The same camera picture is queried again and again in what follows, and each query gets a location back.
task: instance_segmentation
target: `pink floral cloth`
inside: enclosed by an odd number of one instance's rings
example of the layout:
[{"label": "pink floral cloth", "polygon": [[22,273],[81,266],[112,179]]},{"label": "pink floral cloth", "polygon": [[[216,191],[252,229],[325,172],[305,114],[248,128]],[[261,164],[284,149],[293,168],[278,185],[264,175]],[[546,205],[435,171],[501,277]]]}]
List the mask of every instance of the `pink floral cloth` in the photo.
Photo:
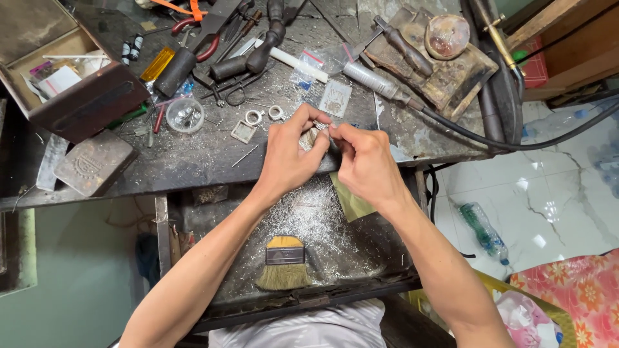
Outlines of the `pink floral cloth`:
[{"label": "pink floral cloth", "polygon": [[619,348],[619,249],[543,264],[510,283],[567,311],[578,348]]}]

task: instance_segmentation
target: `pliers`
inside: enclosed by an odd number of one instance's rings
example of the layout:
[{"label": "pliers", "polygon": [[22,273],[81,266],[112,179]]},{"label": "pliers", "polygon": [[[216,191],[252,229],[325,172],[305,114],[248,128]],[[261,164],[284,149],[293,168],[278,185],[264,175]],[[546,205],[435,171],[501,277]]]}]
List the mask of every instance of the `pliers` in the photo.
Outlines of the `pliers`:
[{"label": "pliers", "polygon": [[[178,23],[174,24],[174,26],[172,27],[172,34],[177,35],[181,31],[183,31],[183,28],[185,28],[187,25],[197,25],[199,23],[200,22],[196,21],[193,17],[179,20]],[[210,46],[206,49],[206,51],[196,55],[197,61],[201,63],[209,59],[217,50],[217,46],[219,46],[219,33],[215,35],[213,41],[210,43]]]}]

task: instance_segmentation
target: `man's right hand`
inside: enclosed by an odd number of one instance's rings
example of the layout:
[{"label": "man's right hand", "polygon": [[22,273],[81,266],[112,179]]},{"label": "man's right hand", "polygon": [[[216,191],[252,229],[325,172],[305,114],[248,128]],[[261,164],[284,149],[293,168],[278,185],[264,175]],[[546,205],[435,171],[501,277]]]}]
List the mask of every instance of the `man's right hand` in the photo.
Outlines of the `man's right hand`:
[{"label": "man's right hand", "polygon": [[387,133],[343,123],[331,124],[329,134],[342,151],[337,177],[352,194],[368,201],[388,220],[392,213],[415,205],[389,150]]}]

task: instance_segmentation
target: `battery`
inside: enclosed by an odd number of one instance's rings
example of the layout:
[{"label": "battery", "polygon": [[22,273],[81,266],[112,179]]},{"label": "battery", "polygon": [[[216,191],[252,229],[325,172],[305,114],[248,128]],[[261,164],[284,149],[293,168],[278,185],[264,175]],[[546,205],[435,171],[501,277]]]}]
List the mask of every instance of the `battery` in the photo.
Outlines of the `battery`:
[{"label": "battery", "polygon": [[142,49],[142,42],[144,41],[144,37],[141,34],[136,34],[135,40],[133,40],[133,45],[131,46],[131,51],[129,52],[129,60],[137,61],[137,58],[140,56],[140,50]]},{"label": "battery", "polygon": [[131,42],[125,41],[123,42],[123,52],[120,60],[127,66],[129,65],[129,52],[131,52]]},{"label": "battery", "polygon": [[54,175],[86,197],[103,196],[137,155],[133,146],[105,129],[75,145]]}]

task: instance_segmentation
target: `dirty table surface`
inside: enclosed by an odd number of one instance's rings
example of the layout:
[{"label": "dirty table surface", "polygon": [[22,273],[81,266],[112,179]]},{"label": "dirty table surface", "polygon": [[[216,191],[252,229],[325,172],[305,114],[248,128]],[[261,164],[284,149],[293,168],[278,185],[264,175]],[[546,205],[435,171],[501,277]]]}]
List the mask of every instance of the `dirty table surface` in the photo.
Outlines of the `dirty table surface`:
[{"label": "dirty table surface", "polygon": [[[95,36],[103,40],[103,44],[120,51],[124,40],[132,40],[135,33],[144,29],[135,21],[121,12],[93,7],[86,3],[92,0],[83,0],[75,4],[76,13],[84,25]],[[384,18],[391,18],[398,10],[397,1],[368,1],[367,4],[357,7],[356,0],[322,1],[331,16],[337,17],[341,26],[352,37],[359,40],[367,37],[371,32],[369,23],[375,14]],[[460,5],[457,0],[437,1],[409,1],[416,8],[425,7],[434,14],[457,14]],[[250,10],[261,9],[266,16],[266,1],[256,1],[256,7]],[[160,15],[156,21],[157,27],[173,24],[171,18]],[[247,39],[257,35],[261,30],[268,29],[266,17],[241,41],[240,47]],[[176,50],[182,37],[172,37],[168,30],[153,33],[145,37],[138,62],[132,62],[131,70],[140,75],[150,61],[164,47],[169,46]],[[308,1],[300,11],[299,16],[287,28],[284,42],[279,48],[293,56],[299,56],[305,48],[321,49],[338,45],[342,40],[327,24],[316,8]],[[208,61],[214,61],[218,53]],[[207,64],[199,64],[205,70]],[[107,191],[104,198],[131,196],[193,189],[209,185],[224,183],[238,183],[256,180],[261,172],[264,154],[266,151],[267,130],[273,123],[268,117],[263,117],[256,133],[249,142],[244,144],[230,136],[230,132],[239,120],[245,118],[249,110],[264,110],[266,106],[279,105],[286,116],[290,116],[299,105],[308,102],[317,107],[324,84],[314,82],[305,91],[290,82],[293,69],[277,62],[257,82],[246,89],[246,103],[238,107],[225,106],[219,108],[213,97],[200,99],[206,111],[206,117],[218,124],[205,122],[203,127],[193,134],[181,134],[170,130],[162,124],[162,130],[155,136],[154,146],[147,148],[147,137],[123,136],[123,139],[139,150],[140,155],[130,165],[118,181]],[[418,114],[416,111],[405,110],[395,103],[380,98],[381,103],[376,105],[374,93],[358,85],[343,75],[335,76],[335,80],[353,87],[351,99],[348,103],[343,119],[332,117],[334,122],[348,122],[356,124],[362,129],[381,129],[389,134],[392,154],[401,165],[418,165],[422,163],[460,162],[465,160],[484,159],[491,155],[485,146],[471,143],[458,134],[447,131],[434,121]],[[206,93],[203,86],[196,83],[193,89],[195,96]],[[237,92],[231,98],[239,98]],[[143,125],[144,116],[129,122],[123,132],[130,131]],[[483,125],[477,99],[468,107],[457,122],[459,125],[483,135]],[[45,151],[44,142],[49,134],[33,126],[23,126],[27,132],[13,134],[10,154],[5,161],[17,161],[20,165],[0,165],[0,211],[13,209],[20,187],[31,187],[36,181],[40,159]],[[34,135],[37,132],[43,138]],[[256,145],[259,147],[243,159],[237,166],[232,164],[244,156]],[[319,172],[326,173],[337,170],[339,159],[335,147],[326,154],[319,168]],[[33,188],[24,197],[20,198],[17,208],[59,204],[86,199],[68,187],[58,188],[49,193]]]}]

